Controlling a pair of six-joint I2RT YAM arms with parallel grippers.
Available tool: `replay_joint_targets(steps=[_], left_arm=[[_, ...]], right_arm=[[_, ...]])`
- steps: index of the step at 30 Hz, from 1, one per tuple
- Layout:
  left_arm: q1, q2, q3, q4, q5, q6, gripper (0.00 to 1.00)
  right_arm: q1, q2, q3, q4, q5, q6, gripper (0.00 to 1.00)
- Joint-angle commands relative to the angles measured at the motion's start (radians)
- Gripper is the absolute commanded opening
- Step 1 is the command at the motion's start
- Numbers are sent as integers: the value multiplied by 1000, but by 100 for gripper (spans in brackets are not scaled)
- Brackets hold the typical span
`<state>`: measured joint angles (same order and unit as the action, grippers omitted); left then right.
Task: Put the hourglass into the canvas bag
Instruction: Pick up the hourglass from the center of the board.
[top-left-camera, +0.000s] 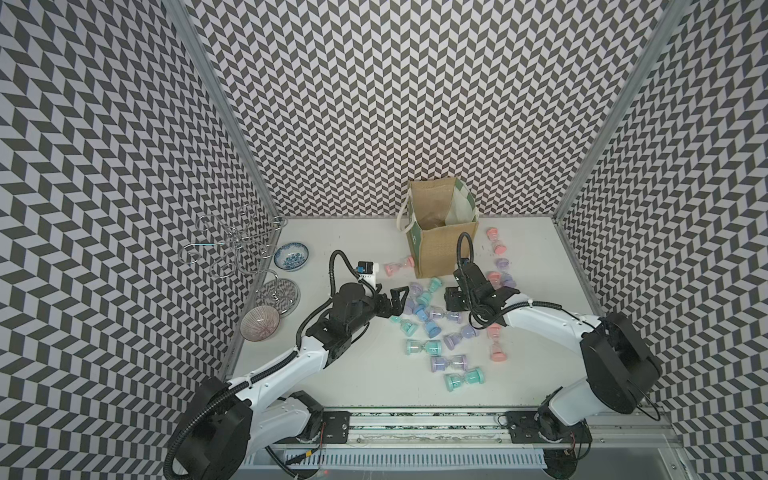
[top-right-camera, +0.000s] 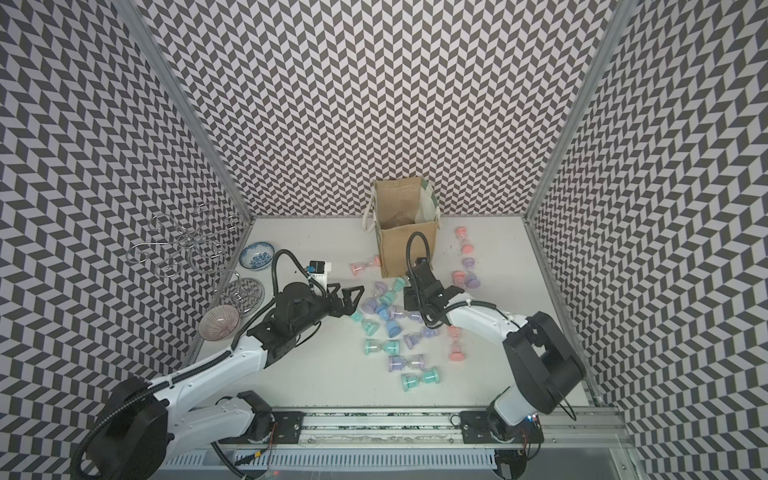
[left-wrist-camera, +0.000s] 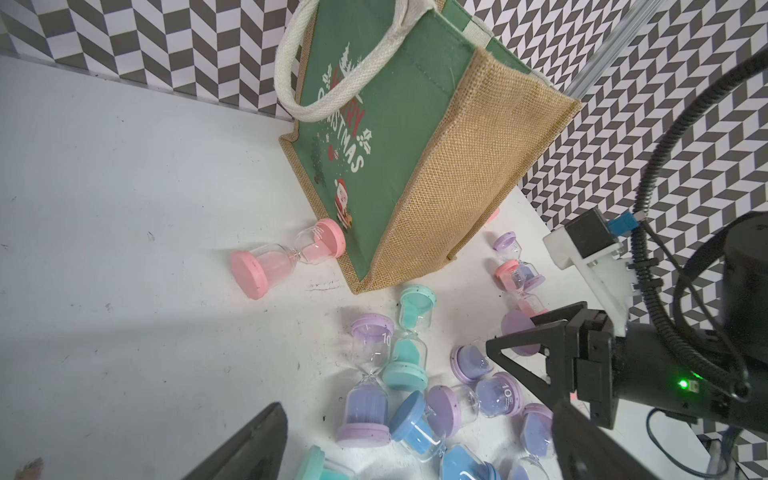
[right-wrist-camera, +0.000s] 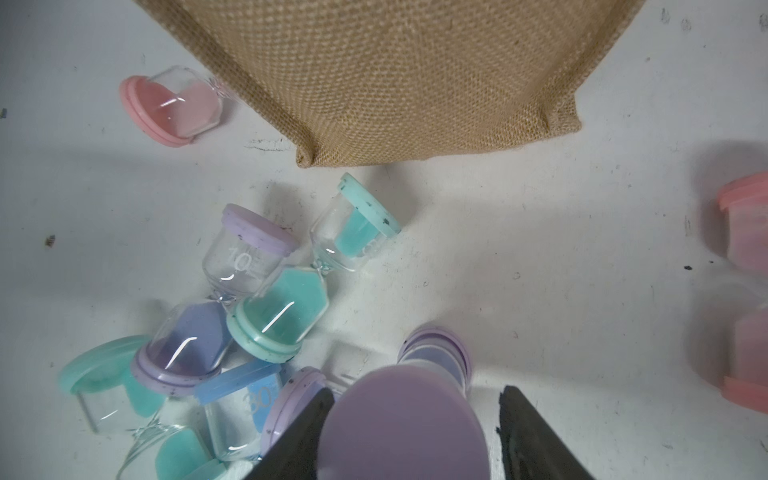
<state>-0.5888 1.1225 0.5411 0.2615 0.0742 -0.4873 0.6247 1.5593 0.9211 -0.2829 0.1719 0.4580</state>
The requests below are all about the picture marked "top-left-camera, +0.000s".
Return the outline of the green hourglass pile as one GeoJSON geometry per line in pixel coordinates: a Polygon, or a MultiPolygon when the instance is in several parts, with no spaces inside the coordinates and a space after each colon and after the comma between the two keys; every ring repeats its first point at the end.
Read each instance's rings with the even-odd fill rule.
{"type": "Polygon", "coordinates": [[[433,277],[429,280],[428,285],[422,290],[419,296],[416,298],[416,302],[419,305],[428,307],[434,298],[437,291],[443,286],[443,282],[440,278],[433,277]]]}
{"type": "Polygon", "coordinates": [[[418,330],[418,326],[415,323],[400,316],[391,316],[390,321],[396,324],[406,337],[412,337],[418,330]]]}

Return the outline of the purple hourglass pile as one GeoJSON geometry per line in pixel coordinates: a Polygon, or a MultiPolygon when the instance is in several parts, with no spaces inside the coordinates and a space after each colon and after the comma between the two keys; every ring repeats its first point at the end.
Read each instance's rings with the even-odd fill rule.
{"type": "Polygon", "coordinates": [[[405,306],[403,313],[405,315],[412,315],[416,308],[419,306],[417,298],[423,293],[423,286],[419,282],[411,282],[409,284],[409,293],[405,300],[405,306]]]}
{"type": "Polygon", "coordinates": [[[429,319],[434,322],[437,322],[438,320],[446,320],[455,324],[463,323],[461,312],[448,311],[439,306],[432,306],[429,308],[429,319]]]}

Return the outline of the green hourglass top pile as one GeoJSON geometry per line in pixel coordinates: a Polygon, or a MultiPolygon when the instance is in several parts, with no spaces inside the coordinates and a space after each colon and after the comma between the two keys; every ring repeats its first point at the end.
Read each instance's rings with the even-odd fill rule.
{"type": "Polygon", "coordinates": [[[428,285],[422,290],[419,296],[416,298],[416,302],[419,305],[428,307],[434,298],[437,291],[443,286],[443,282],[440,278],[433,277],[429,280],[428,285]]]}

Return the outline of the purple hourglass top pile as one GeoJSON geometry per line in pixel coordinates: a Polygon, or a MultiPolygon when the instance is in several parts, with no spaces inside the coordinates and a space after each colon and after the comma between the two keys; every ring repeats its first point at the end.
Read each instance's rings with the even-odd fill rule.
{"type": "Polygon", "coordinates": [[[455,324],[463,323],[461,312],[448,311],[439,306],[432,306],[429,308],[429,319],[434,322],[437,322],[438,320],[446,320],[455,324]]]}

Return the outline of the blue hourglass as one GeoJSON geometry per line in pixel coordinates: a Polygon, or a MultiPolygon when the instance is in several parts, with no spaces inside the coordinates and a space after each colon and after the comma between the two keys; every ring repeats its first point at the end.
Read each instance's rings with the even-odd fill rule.
{"type": "Polygon", "coordinates": [[[417,306],[414,310],[414,315],[422,322],[429,338],[435,338],[442,332],[440,326],[431,319],[430,313],[423,305],[417,306]]]}

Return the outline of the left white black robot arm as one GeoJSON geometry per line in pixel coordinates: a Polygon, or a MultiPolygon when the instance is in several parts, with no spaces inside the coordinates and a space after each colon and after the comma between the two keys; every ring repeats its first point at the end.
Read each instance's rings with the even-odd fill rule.
{"type": "Polygon", "coordinates": [[[294,347],[241,377],[204,380],[172,434],[167,479],[229,479],[254,450],[311,432],[321,411],[291,390],[338,360],[375,317],[402,314],[408,287],[346,283],[300,324],[294,347]]]}

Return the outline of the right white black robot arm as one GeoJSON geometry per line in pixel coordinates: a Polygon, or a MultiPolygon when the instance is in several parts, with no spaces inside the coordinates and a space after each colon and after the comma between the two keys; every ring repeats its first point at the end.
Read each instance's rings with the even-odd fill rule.
{"type": "Polygon", "coordinates": [[[527,332],[573,352],[580,376],[548,394],[526,414],[536,441],[589,441],[586,420],[611,411],[640,409],[662,376],[662,364],[622,313],[578,315],[535,300],[508,286],[494,287],[468,258],[454,271],[458,286],[450,307],[462,306],[471,323],[498,342],[502,334],[527,332]]]}

